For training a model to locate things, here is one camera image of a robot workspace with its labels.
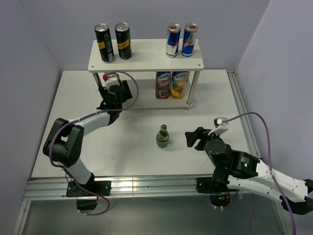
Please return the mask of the short green glass bottle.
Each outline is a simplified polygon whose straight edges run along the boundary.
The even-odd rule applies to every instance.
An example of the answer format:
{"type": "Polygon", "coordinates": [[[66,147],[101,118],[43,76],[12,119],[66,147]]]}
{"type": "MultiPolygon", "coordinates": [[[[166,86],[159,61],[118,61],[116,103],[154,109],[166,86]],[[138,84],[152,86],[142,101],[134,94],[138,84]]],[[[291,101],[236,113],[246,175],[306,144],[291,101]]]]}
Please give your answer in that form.
{"type": "Polygon", "coordinates": [[[170,136],[165,124],[161,125],[160,130],[156,135],[156,143],[160,148],[166,148],[170,143],[170,136]]]}

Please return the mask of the dark olive beverage can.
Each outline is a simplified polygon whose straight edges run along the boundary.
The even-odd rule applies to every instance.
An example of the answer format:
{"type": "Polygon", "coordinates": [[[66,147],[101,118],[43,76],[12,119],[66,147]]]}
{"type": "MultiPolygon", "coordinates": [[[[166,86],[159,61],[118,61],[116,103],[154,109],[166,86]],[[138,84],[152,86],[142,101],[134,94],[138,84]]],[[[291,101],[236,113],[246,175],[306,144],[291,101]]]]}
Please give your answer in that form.
{"type": "Polygon", "coordinates": [[[125,22],[116,24],[115,35],[119,57],[124,60],[130,59],[132,56],[132,47],[129,25],[125,22]]]}

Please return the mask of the black and gold can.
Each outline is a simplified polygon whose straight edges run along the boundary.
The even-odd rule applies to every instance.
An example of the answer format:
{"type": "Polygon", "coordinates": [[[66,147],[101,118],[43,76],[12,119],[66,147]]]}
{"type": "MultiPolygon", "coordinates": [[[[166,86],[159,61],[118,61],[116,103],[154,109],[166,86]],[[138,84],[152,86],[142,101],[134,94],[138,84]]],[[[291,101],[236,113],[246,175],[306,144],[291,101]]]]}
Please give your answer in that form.
{"type": "Polygon", "coordinates": [[[94,27],[98,48],[102,61],[112,62],[114,57],[110,28],[108,24],[100,23],[94,27]]]}

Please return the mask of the blue silver energy drink can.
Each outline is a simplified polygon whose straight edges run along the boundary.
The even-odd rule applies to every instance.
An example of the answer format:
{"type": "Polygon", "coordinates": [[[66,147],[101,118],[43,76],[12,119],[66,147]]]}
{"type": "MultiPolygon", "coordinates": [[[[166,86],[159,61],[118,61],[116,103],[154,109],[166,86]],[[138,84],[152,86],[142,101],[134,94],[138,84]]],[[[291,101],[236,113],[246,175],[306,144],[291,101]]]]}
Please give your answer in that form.
{"type": "Polygon", "coordinates": [[[185,25],[183,34],[183,44],[181,49],[181,54],[183,56],[189,57],[192,55],[195,46],[197,31],[198,27],[196,24],[188,23],[185,25]]]}

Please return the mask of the small red-tab silver can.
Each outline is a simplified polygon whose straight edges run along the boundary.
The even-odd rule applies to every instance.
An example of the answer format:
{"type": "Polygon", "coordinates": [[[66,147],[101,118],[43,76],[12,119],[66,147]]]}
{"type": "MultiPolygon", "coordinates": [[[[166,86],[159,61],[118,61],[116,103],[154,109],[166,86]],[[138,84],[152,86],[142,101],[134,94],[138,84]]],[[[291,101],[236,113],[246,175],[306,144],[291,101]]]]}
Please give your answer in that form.
{"type": "Polygon", "coordinates": [[[180,26],[176,23],[168,25],[167,28],[167,43],[166,43],[166,55],[169,57],[175,57],[178,53],[180,39],[180,26]]]}

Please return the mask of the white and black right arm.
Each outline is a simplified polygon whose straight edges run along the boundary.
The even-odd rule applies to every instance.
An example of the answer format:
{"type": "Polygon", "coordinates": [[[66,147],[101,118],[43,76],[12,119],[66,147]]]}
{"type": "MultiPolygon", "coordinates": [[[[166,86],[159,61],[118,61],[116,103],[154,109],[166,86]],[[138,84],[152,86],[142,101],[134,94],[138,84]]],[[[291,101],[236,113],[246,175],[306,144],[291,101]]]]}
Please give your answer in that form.
{"type": "Polygon", "coordinates": [[[309,198],[313,190],[312,180],[297,180],[270,169],[246,152],[233,150],[222,140],[217,129],[198,127],[193,132],[185,132],[185,137],[187,146],[204,151],[215,167],[211,177],[197,178],[197,192],[248,191],[278,202],[294,214],[312,212],[313,200],[309,198]]]}

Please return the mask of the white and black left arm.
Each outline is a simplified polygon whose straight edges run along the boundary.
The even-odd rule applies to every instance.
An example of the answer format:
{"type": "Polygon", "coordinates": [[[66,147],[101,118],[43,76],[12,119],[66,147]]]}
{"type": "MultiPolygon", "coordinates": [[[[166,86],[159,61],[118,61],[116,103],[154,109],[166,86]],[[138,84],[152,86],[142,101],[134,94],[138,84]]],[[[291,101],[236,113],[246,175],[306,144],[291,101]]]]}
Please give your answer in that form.
{"type": "Polygon", "coordinates": [[[74,178],[83,195],[95,191],[94,174],[80,159],[84,136],[113,124],[122,112],[123,103],[133,97],[126,80],[119,80],[117,85],[101,92],[104,98],[97,113],[80,120],[56,119],[43,146],[43,154],[74,178]]]}

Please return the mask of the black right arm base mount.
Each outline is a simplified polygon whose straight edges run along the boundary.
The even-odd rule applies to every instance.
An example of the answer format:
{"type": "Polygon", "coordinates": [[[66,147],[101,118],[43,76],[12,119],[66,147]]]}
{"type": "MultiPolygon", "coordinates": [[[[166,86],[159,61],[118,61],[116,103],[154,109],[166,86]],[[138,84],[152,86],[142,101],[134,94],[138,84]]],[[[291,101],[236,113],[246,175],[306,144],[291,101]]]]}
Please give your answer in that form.
{"type": "Polygon", "coordinates": [[[209,205],[214,210],[224,211],[239,199],[238,190],[229,189],[226,184],[213,181],[213,177],[198,177],[196,182],[196,191],[209,195],[209,205]]]}

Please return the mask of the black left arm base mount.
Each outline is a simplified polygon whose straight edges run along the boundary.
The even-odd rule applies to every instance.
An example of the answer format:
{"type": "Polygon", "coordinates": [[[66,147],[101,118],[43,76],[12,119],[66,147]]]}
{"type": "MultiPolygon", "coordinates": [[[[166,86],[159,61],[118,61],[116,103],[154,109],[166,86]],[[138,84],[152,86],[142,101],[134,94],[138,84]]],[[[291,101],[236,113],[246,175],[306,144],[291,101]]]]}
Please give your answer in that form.
{"type": "Polygon", "coordinates": [[[106,213],[111,204],[107,199],[107,196],[111,192],[111,181],[94,181],[89,185],[80,185],[75,181],[68,183],[66,197],[76,198],[77,210],[89,216],[96,216],[106,213]],[[102,212],[91,212],[96,209],[99,199],[103,199],[107,202],[107,207],[102,212]]]}

